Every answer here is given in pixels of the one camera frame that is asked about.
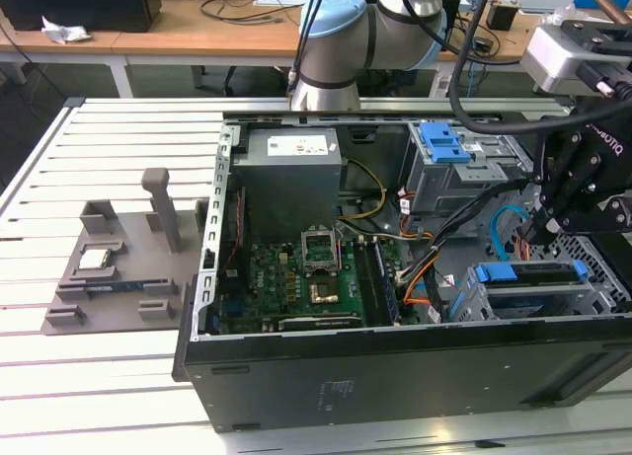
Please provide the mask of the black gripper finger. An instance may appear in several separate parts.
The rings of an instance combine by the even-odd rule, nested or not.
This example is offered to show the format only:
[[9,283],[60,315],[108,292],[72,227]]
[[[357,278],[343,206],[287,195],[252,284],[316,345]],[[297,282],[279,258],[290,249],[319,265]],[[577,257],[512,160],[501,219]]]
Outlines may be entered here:
[[631,197],[614,196],[604,208],[598,205],[590,211],[567,210],[554,218],[556,230],[546,225],[542,244],[552,243],[558,235],[593,235],[631,231]]
[[529,244],[549,244],[553,240],[547,225],[568,206],[571,192],[564,191],[564,187],[574,176],[572,166],[582,143],[578,131],[555,130],[537,135],[533,181],[540,186],[540,193],[535,201],[538,208],[527,221]]

